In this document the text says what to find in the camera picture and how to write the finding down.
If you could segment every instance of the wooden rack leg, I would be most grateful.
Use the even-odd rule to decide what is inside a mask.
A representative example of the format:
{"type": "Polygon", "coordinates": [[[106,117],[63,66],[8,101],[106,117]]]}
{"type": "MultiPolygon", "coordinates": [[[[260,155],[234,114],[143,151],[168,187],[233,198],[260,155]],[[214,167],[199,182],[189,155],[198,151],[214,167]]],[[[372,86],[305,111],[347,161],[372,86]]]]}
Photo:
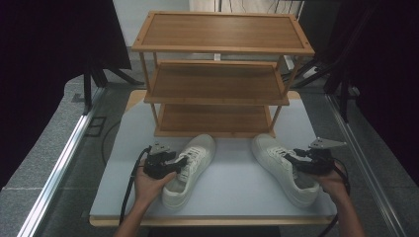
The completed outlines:
{"type": "Polygon", "coordinates": [[[151,92],[150,81],[148,79],[147,66],[145,65],[145,58],[144,58],[143,52],[139,54],[139,59],[141,60],[141,66],[142,66],[142,71],[144,72],[145,85],[147,87],[147,91],[151,92]]]}
{"type": "Polygon", "coordinates": [[[283,55],[279,56],[278,61],[277,61],[277,66],[275,67],[275,69],[277,69],[277,70],[280,69],[281,64],[283,63],[283,61],[284,61],[284,56],[283,55]]]}
{"type": "Polygon", "coordinates": [[[284,94],[283,94],[283,95],[286,95],[286,94],[287,94],[288,90],[290,89],[290,86],[293,84],[293,79],[295,78],[296,73],[298,72],[299,66],[300,66],[300,65],[301,65],[301,63],[302,63],[302,59],[303,59],[303,57],[302,57],[302,56],[300,56],[300,57],[296,60],[296,63],[295,63],[295,65],[293,66],[293,72],[291,73],[291,77],[290,77],[290,79],[289,79],[289,81],[288,81],[288,83],[287,83],[287,85],[286,85],[286,88],[285,88],[285,90],[284,90],[284,94]]]}
{"type": "Polygon", "coordinates": [[[277,109],[275,110],[274,118],[272,118],[271,125],[269,126],[270,131],[274,129],[275,122],[277,122],[278,115],[280,114],[281,108],[282,108],[281,106],[278,106],[277,109]]]}
{"type": "Polygon", "coordinates": [[[157,52],[153,52],[154,68],[157,68],[157,52]]]}
{"type": "Polygon", "coordinates": [[[154,104],[150,104],[151,110],[153,111],[154,121],[156,122],[156,126],[159,126],[158,124],[158,118],[157,118],[157,112],[154,104]]]}

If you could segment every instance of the shoelace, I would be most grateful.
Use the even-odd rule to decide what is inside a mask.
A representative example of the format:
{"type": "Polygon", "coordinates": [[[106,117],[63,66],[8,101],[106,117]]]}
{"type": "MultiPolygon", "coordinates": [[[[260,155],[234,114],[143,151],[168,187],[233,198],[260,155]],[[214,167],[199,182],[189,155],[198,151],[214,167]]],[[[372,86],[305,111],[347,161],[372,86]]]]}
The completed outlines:
{"type": "Polygon", "coordinates": [[[201,155],[203,152],[199,147],[190,147],[179,155],[179,159],[188,157],[188,164],[182,168],[181,173],[178,175],[180,181],[187,182],[190,173],[192,174],[197,171],[198,165],[204,157],[201,155]]]}
{"type": "MultiPolygon", "coordinates": [[[[296,156],[296,154],[293,150],[287,150],[284,147],[278,147],[278,146],[273,147],[273,148],[268,150],[268,154],[270,156],[281,158],[281,159],[285,159],[284,156],[286,156],[287,154],[290,154],[290,155],[292,155],[292,157],[295,157],[296,159],[298,159],[298,157],[296,156]]],[[[293,167],[293,179],[297,179],[297,178],[298,178],[298,172],[293,167]]]]}

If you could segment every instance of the black cable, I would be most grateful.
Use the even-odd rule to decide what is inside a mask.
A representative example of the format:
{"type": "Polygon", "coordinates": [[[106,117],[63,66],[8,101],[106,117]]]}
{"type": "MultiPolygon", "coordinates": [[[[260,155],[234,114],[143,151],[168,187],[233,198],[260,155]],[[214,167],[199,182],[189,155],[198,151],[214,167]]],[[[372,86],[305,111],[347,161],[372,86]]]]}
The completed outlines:
{"type": "Polygon", "coordinates": [[[278,0],[277,6],[275,6],[275,14],[277,14],[277,12],[278,12],[278,5],[280,5],[280,0],[278,0]]]}
{"type": "Polygon", "coordinates": [[[128,182],[128,186],[126,187],[126,195],[124,196],[124,201],[123,201],[123,206],[121,207],[121,214],[120,214],[120,225],[121,223],[123,223],[124,221],[124,217],[126,216],[126,203],[128,201],[129,198],[129,194],[132,188],[132,184],[133,181],[135,180],[135,174],[136,174],[136,169],[138,169],[139,167],[139,162],[141,161],[141,157],[142,155],[144,155],[145,152],[150,152],[151,147],[145,148],[144,150],[142,150],[141,154],[139,154],[138,159],[135,161],[135,165],[132,168],[130,177],[129,177],[129,182],[128,182]]]}
{"type": "Polygon", "coordinates": [[[271,6],[268,8],[268,11],[266,11],[266,14],[268,14],[268,13],[269,13],[269,10],[271,10],[272,6],[274,6],[275,1],[276,1],[276,0],[274,0],[274,1],[272,2],[271,6]]]}
{"type": "Polygon", "coordinates": [[[291,11],[291,7],[293,6],[293,0],[291,0],[291,4],[290,4],[290,7],[289,7],[289,13],[290,13],[290,11],[291,11]]]}
{"type": "Polygon", "coordinates": [[[112,125],[108,131],[106,132],[104,138],[102,139],[102,146],[101,146],[101,154],[102,154],[102,161],[104,162],[104,165],[106,165],[108,162],[105,160],[105,140],[106,137],[108,136],[109,132],[111,132],[112,129],[114,129],[114,127],[116,127],[121,121],[117,121],[114,125],[112,125]]]}
{"type": "Polygon", "coordinates": [[[323,237],[327,233],[329,233],[329,231],[333,228],[333,226],[335,226],[336,222],[338,222],[338,214],[336,214],[335,217],[333,217],[330,224],[318,235],[318,237],[323,237]]]}
{"type": "Polygon", "coordinates": [[[343,184],[345,186],[346,189],[346,193],[348,193],[348,196],[351,194],[351,185],[349,184],[349,179],[348,176],[345,175],[339,168],[337,168],[336,166],[333,168],[333,170],[338,173],[338,175],[340,175],[340,177],[343,180],[343,184]]]}
{"type": "Polygon", "coordinates": [[[339,170],[339,172],[338,172],[338,174],[342,177],[342,176],[344,176],[344,177],[342,177],[342,179],[344,179],[344,182],[348,182],[349,183],[349,174],[348,174],[348,169],[346,168],[346,166],[345,166],[345,164],[341,161],[341,160],[339,160],[339,159],[337,159],[337,158],[333,158],[333,160],[334,161],[336,161],[336,162],[338,162],[339,163],[339,165],[341,165],[342,166],[342,168],[343,168],[343,173],[342,173],[342,171],[341,170],[339,170]]]}
{"type": "Polygon", "coordinates": [[[241,7],[243,8],[244,12],[246,12],[246,9],[244,8],[243,0],[241,0],[241,7]]]}
{"type": "Polygon", "coordinates": [[[285,0],[285,3],[284,3],[284,8],[283,8],[283,10],[281,10],[281,14],[283,14],[283,13],[284,13],[284,10],[286,10],[286,7],[287,7],[287,0],[285,0]]]}

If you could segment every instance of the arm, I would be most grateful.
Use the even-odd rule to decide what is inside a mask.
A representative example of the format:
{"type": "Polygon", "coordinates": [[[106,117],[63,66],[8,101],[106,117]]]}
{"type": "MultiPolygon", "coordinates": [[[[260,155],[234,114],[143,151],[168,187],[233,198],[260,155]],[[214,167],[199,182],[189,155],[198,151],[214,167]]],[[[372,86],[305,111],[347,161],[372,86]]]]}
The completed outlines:
{"type": "Polygon", "coordinates": [[[132,209],[115,233],[115,237],[136,236],[142,216],[154,199],[160,194],[164,185],[176,177],[176,173],[170,173],[161,180],[154,180],[143,172],[139,167],[135,176],[135,201],[132,209]]]}
{"type": "Polygon", "coordinates": [[[342,178],[332,171],[327,176],[312,176],[330,194],[336,204],[339,218],[339,236],[366,236],[361,220],[348,196],[342,178]]]}

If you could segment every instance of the wooden shelf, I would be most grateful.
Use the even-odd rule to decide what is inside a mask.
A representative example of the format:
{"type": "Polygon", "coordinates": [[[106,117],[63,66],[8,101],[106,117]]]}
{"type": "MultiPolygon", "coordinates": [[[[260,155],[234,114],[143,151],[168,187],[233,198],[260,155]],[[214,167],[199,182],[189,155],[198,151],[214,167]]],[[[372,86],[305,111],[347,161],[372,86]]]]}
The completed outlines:
{"type": "Polygon", "coordinates": [[[287,106],[290,102],[275,67],[270,62],[160,61],[144,102],[287,106]]]}
{"type": "Polygon", "coordinates": [[[314,55],[292,14],[151,11],[131,49],[142,52],[314,55]]]}
{"type": "Polygon", "coordinates": [[[303,56],[314,55],[290,14],[149,12],[131,50],[139,52],[156,136],[254,137],[273,134],[303,56]],[[153,53],[149,78],[146,52],[153,53]],[[275,62],[158,60],[158,52],[277,55],[275,62]],[[296,55],[287,83],[284,55],[296,55]],[[154,104],[161,104],[157,113],[154,104]],[[269,106],[277,106],[271,118],[269,106]]]}
{"type": "Polygon", "coordinates": [[[254,137],[270,129],[266,106],[162,105],[156,136],[254,137]]]}

